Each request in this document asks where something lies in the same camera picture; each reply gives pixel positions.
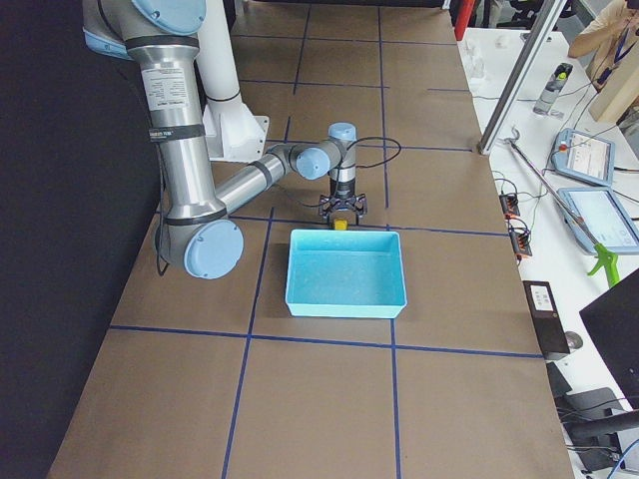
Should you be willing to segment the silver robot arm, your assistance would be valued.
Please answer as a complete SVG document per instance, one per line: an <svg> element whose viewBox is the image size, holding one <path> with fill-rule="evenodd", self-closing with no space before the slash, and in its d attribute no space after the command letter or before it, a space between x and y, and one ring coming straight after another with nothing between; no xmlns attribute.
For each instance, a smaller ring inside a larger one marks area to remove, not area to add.
<svg viewBox="0 0 639 479"><path fill-rule="evenodd" d="M244 103L220 1L87 1L83 31L94 52L138 63L149 137L167 186L157 260L214 279L231 271L244 238L230 214L289 173L330 180L318 211L367 212L355 190L356 130L329 127L308 146L265 146L269 121Z"/></svg>

